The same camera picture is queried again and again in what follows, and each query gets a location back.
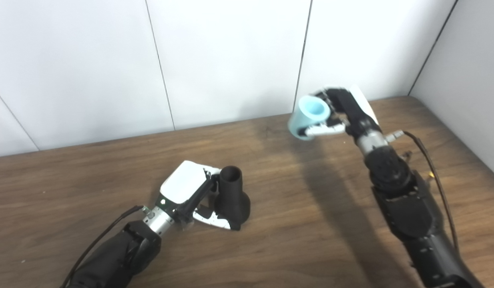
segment black cable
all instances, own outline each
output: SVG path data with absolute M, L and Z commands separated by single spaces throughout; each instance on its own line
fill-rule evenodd
M 134 206 L 130 209 L 128 209 L 128 211 L 122 213 L 119 218 L 115 219 L 115 221 L 112 222 L 112 224 L 110 224 L 110 226 L 108 226 L 108 228 L 106 228 L 101 234 L 99 234 L 99 236 L 94 240 L 92 241 L 92 243 L 87 247 L 87 249 L 84 251 L 84 253 L 82 253 L 82 255 L 80 256 L 80 258 L 78 258 L 78 260 L 76 261 L 76 263 L 73 265 L 73 268 L 71 268 L 71 270 L 69 271 L 69 274 L 67 275 L 66 279 L 64 280 L 64 282 L 62 283 L 62 286 L 60 288 L 66 288 L 67 284 L 69 283 L 69 280 L 71 280 L 71 278 L 73 277 L 73 274 L 74 272 L 77 270 L 78 266 L 80 265 L 80 263 L 82 263 L 82 261 L 84 260 L 84 258 L 86 257 L 86 255 L 88 254 L 88 252 L 90 252 L 90 250 L 92 250 L 92 248 L 94 248 L 94 246 L 96 246 L 96 244 L 108 233 L 110 232 L 110 230 L 112 230 L 112 228 L 114 228 L 114 226 L 119 223 L 119 221 L 123 220 L 124 218 L 128 217 L 129 215 L 133 214 L 134 212 L 137 212 L 138 210 L 142 209 L 144 206 Z
M 439 194 L 441 195 L 441 199 L 443 200 L 443 205 L 444 209 L 446 211 L 446 217 L 448 218 L 448 222 L 450 223 L 450 230 L 452 230 L 452 240 L 454 242 L 454 247 L 455 250 L 457 250 L 457 253 L 459 253 L 459 241 L 457 240 L 457 232 L 455 230 L 455 224 L 454 224 L 454 218 L 452 217 L 452 212 L 450 211 L 450 206 L 448 205 L 448 200 L 446 199 L 446 194 L 444 192 L 443 185 L 441 184 L 441 181 L 439 180 L 439 175 L 436 170 L 436 167 L 434 166 L 434 163 L 432 163 L 432 159 L 430 158 L 430 155 L 428 155 L 428 151 L 425 148 L 425 145 L 423 145 L 423 142 L 419 138 L 417 138 L 415 135 L 412 135 L 412 133 L 408 131 L 403 131 L 405 135 L 410 137 L 414 143 L 418 146 L 420 149 L 421 153 L 423 156 L 425 156 L 425 159 L 428 162 L 428 166 L 430 167 L 430 171 L 432 171 L 434 175 L 434 179 L 436 180 L 436 184 L 439 189 Z

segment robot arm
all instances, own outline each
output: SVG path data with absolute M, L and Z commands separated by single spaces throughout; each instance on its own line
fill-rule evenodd
M 404 244 L 425 287 L 483 288 L 448 240 L 443 215 L 428 185 L 390 145 L 403 131 L 382 135 L 373 111 L 357 90 L 325 89 L 305 96 L 296 110 L 289 129 L 300 139 L 341 130 L 353 137 L 364 156 L 381 212 Z
M 69 288 L 125 288 L 158 255 L 161 237 L 175 222 L 188 226 L 196 219 L 212 226 L 240 230 L 251 207 L 242 185 L 242 173 L 235 166 L 220 170 L 183 162 L 161 185 L 155 208 L 144 209 L 147 215 L 143 220 L 129 222 L 121 232 L 101 244 L 74 273 L 73 270 L 69 273 L 62 288 L 68 282 Z M 214 192 L 218 195 L 213 208 L 202 206 L 201 201 Z M 124 213 L 116 222 L 128 214 Z

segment wooden table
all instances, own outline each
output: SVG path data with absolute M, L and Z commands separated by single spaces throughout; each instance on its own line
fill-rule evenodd
M 494 288 L 492 172 L 417 100 L 372 105 L 384 131 L 410 130 L 428 147 L 462 256 Z M 134 204 L 153 205 L 161 183 L 185 159 L 239 166 L 251 217 L 240 232 L 199 223 L 189 231 L 173 228 L 129 287 L 422 287 L 381 216 L 353 140 L 297 140 L 287 131 L 288 117 L 1 157 L 0 288 L 58 287 L 113 219 Z M 426 175 L 409 139 L 394 146 L 416 152 L 411 166 Z

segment black cup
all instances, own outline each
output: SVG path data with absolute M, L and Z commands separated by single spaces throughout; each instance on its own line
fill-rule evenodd
M 215 212 L 229 221 L 231 230 L 240 230 L 251 214 L 251 200 L 242 191 L 242 171 L 236 166 L 227 166 L 220 171 L 218 196 Z

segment light blue cup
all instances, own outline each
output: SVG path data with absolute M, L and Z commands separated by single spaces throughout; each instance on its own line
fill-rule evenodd
M 288 129 L 293 136 L 302 140 L 312 140 L 315 137 L 300 136 L 302 128 L 324 122 L 331 116 L 331 109 L 322 99 L 306 95 L 300 98 L 295 111 L 288 120 Z

